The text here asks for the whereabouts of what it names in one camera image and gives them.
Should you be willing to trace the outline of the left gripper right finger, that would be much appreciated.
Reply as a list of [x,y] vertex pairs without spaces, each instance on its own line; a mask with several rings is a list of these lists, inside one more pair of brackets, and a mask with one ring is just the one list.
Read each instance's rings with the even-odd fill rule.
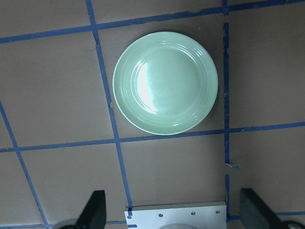
[[303,229],[304,224],[281,220],[251,188],[240,190],[240,220],[246,229]]

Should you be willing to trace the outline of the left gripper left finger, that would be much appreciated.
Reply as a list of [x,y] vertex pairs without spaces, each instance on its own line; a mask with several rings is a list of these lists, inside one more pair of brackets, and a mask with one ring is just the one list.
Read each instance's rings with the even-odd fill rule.
[[106,198],[104,190],[92,193],[77,219],[57,223],[54,229],[104,229],[106,225]]

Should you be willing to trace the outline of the green plate near left arm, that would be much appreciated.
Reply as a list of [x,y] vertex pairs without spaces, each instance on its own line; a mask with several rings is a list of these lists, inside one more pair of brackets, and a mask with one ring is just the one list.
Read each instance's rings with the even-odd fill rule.
[[176,32],[155,32],[123,51],[112,90],[132,125],[154,135],[175,135],[208,116],[217,98],[218,74],[199,42]]

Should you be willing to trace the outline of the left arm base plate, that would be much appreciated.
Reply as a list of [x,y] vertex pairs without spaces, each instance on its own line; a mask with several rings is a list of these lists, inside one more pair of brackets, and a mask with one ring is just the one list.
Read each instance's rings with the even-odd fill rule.
[[130,229],[225,229],[226,203],[139,206],[124,212]]

